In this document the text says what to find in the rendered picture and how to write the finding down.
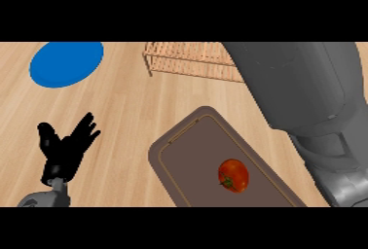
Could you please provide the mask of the red tomato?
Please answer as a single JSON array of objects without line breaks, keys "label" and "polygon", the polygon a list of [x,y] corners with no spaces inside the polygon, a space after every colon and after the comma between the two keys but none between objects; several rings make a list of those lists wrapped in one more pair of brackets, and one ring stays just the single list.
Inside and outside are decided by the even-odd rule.
[{"label": "red tomato", "polygon": [[239,194],[247,189],[248,171],[239,160],[225,160],[219,167],[219,182],[226,190]]}]

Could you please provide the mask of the brown rectangular tray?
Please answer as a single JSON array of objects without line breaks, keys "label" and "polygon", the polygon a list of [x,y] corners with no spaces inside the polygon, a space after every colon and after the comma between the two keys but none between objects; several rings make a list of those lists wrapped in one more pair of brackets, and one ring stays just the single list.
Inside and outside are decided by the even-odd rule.
[{"label": "brown rectangular tray", "polygon": [[[148,160],[180,207],[301,207],[303,201],[216,109],[202,106],[154,142]],[[236,194],[220,185],[219,167],[239,160],[248,185]]]}]

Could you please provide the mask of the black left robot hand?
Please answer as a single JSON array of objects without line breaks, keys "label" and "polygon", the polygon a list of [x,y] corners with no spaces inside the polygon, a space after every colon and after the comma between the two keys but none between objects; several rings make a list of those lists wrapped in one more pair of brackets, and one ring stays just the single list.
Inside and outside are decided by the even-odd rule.
[{"label": "black left robot hand", "polygon": [[71,135],[63,138],[59,138],[49,123],[37,125],[38,146],[46,157],[40,181],[46,186],[50,186],[50,181],[55,178],[60,178],[65,182],[74,179],[83,154],[100,134],[99,130],[93,130],[94,127],[96,123],[93,122],[92,113],[84,115]]}]

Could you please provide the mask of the blue round plate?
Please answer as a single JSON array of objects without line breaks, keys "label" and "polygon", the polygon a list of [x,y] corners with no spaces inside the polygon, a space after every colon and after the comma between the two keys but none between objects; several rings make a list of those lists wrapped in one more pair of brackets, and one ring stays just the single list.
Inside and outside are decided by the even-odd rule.
[{"label": "blue round plate", "polygon": [[31,59],[29,77],[44,88],[68,87],[93,73],[102,58],[100,42],[49,42]]}]

